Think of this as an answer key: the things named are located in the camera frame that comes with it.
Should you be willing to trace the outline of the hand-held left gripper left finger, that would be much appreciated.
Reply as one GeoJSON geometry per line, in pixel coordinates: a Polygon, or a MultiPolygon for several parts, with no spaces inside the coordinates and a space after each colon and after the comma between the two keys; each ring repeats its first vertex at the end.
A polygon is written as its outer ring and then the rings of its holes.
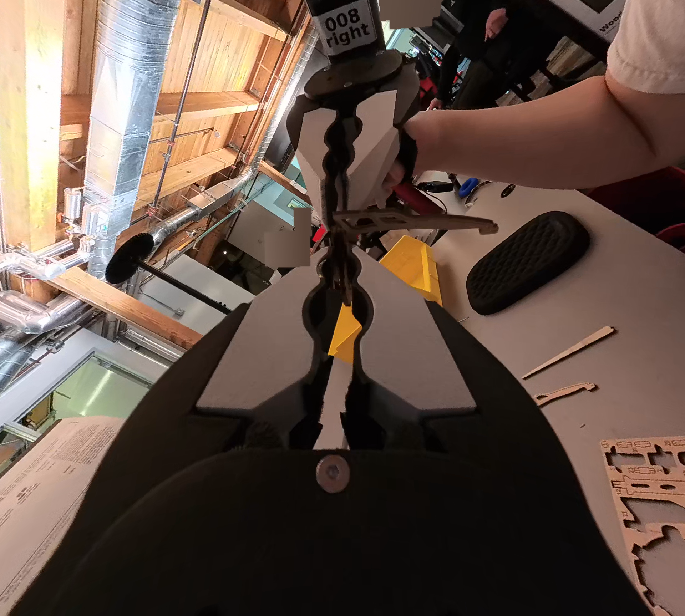
{"type": "Polygon", "coordinates": [[[314,447],[342,306],[320,277],[327,254],[321,248],[309,266],[293,269],[248,305],[196,402],[199,413],[265,422],[285,446],[314,447]]]}

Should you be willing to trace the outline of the wooden model frame part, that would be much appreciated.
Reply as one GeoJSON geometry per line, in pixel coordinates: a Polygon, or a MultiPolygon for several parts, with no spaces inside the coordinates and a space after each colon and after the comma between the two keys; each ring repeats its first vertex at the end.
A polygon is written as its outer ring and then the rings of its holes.
{"type": "Polygon", "coordinates": [[[448,213],[416,214],[402,209],[341,210],[332,215],[328,229],[349,237],[392,230],[471,230],[480,235],[494,235],[499,226],[485,218],[448,213]]]}

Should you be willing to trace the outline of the large silver air duct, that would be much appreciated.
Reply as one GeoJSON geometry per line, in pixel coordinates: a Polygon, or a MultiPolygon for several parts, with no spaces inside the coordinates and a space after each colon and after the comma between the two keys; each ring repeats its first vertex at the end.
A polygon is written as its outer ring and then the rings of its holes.
{"type": "Polygon", "coordinates": [[[83,196],[101,280],[130,225],[179,1],[99,0],[83,196]]]}

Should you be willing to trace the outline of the narrow silver spiral duct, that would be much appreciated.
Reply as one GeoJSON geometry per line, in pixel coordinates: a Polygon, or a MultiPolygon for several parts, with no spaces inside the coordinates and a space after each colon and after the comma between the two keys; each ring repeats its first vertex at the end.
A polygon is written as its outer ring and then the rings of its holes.
{"type": "Polygon", "coordinates": [[[182,227],[199,221],[214,211],[225,206],[232,198],[246,193],[247,185],[256,177],[260,169],[260,163],[264,159],[270,141],[273,138],[278,125],[285,114],[291,99],[295,95],[302,74],[314,51],[319,36],[310,20],[302,33],[301,52],[296,58],[293,72],[286,84],[279,91],[282,92],[278,106],[267,125],[258,148],[252,153],[247,162],[244,162],[240,172],[233,178],[220,182],[205,190],[196,198],[189,201],[188,206],[178,213],[162,220],[157,226],[149,231],[153,240],[151,254],[155,254],[164,241],[174,235],[182,227]]]}

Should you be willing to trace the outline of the person's white shirt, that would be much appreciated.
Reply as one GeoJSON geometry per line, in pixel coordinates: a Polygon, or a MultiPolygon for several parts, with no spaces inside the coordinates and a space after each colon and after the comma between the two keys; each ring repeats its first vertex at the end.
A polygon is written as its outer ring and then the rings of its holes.
{"type": "Polygon", "coordinates": [[[684,94],[684,0],[626,0],[607,69],[635,91],[684,94]]]}

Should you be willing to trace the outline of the yellow plastic bin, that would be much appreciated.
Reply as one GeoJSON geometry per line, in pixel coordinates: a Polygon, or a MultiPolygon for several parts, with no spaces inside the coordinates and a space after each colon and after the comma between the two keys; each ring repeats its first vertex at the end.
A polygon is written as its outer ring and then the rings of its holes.
{"type": "MultiPolygon", "coordinates": [[[[387,253],[380,263],[424,298],[442,304],[438,270],[432,248],[407,230],[393,230],[381,237],[387,253]]],[[[361,331],[350,306],[343,305],[333,332],[328,355],[348,364],[354,361],[354,342],[361,331]]]]}

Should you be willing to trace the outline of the black padded case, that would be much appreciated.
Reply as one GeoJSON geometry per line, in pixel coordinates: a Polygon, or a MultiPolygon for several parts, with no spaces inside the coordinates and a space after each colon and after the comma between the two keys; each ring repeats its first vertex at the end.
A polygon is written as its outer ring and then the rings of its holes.
{"type": "Polygon", "coordinates": [[[477,261],[465,289],[474,312],[493,315],[551,282],[587,252],[591,236],[574,216],[539,215],[477,261]]]}

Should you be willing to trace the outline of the person's right hand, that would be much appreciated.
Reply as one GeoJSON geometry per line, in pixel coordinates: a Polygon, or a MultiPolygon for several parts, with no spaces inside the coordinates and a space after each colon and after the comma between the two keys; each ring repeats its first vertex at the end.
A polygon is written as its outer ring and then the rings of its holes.
{"type": "Polygon", "coordinates": [[[399,150],[381,183],[385,196],[416,173],[440,169],[450,153],[454,113],[452,109],[422,111],[404,123],[399,150]]]}

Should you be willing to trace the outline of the straight wooden strip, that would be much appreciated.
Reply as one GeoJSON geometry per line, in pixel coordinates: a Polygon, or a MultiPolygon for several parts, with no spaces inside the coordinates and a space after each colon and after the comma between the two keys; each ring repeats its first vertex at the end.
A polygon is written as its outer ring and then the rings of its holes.
{"type": "Polygon", "coordinates": [[[605,338],[612,336],[616,332],[617,332],[617,329],[613,326],[604,326],[604,327],[596,330],[594,333],[583,338],[578,343],[575,343],[571,347],[561,351],[557,355],[554,355],[549,360],[545,361],[544,363],[540,364],[539,366],[535,367],[534,369],[526,372],[525,374],[523,374],[521,376],[521,380],[526,381],[527,379],[537,375],[538,373],[547,370],[548,368],[552,367],[553,365],[556,365],[556,364],[566,360],[567,358],[569,358],[573,355],[576,355],[579,352],[587,349],[588,347],[593,346],[596,343],[599,343],[600,341],[604,340],[605,338]]]}

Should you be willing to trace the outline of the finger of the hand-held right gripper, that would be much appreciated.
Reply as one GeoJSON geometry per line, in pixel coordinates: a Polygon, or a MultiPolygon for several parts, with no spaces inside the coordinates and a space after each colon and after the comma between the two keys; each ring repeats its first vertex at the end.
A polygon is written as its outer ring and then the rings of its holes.
{"type": "Polygon", "coordinates": [[[314,211],[322,223],[334,223],[333,214],[344,206],[344,183],[341,174],[326,170],[331,152],[325,141],[330,127],[338,122],[335,109],[294,109],[293,148],[314,211]]]}
{"type": "Polygon", "coordinates": [[[391,189],[383,182],[399,152],[399,132],[394,125],[396,100],[397,91],[382,91],[355,109],[355,119],[362,126],[353,142],[354,159],[347,168],[347,210],[386,206],[391,189]]]}

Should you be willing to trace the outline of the silver insulated pipes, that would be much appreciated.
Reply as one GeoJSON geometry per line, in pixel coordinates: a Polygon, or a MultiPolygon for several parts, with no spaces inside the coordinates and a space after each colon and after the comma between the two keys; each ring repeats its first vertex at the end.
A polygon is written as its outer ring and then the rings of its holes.
{"type": "MultiPolygon", "coordinates": [[[[1,272],[26,275],[50,282],[94,257],[99,239],[81,235],[78,244],[66,238],[35,252],[12,246],[1,254],[1,272]]],[[[27,364],[40,339],[68,328],[90,314],[86,302],[61,293],[47,303],[10,289],[1,290],[1,392],[4,392],[27,364]]]]}

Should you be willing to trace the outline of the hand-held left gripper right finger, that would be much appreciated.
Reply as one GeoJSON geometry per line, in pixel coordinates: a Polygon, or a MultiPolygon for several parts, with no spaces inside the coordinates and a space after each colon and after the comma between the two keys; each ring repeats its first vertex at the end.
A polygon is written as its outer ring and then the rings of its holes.
{"type": "Polygon", "coordinates": [[[341,415],[350,449],[383,449],[404,428],[467,417],[477,405],[429,303],[359,248],[352,285],[363,316],[341,415]]]}

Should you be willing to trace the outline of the printed text paper sheet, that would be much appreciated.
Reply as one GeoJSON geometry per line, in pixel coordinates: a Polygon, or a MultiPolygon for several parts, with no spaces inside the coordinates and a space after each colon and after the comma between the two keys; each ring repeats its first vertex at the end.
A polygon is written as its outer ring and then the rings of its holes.
{"type": "Polygon", "coordinates": [[[2,615],[63,540],[124,422],[107,416],[60,419],[2,475],[2,615]]]}

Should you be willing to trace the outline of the laser-cut wooden parts sheet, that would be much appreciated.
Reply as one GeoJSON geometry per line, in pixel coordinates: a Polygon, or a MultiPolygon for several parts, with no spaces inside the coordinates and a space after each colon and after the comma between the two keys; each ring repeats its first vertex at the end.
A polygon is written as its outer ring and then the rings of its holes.
{"type": "Polygon", "coordinates": [[[684,436],[603,439],[629,575],[652,615],[684,614],[684,436]]]}

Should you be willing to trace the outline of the interior glass window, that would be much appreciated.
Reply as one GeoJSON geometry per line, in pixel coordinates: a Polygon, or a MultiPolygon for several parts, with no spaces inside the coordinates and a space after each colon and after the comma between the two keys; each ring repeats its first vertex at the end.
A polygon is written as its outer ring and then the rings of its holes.
{"type": "Polygon", "coordinates": [[[40,431],[57,419],[67,417],[126,419],[151,385],[150,381],[126,367],[102,356],[91,355],[15,422],[40,431]]]}

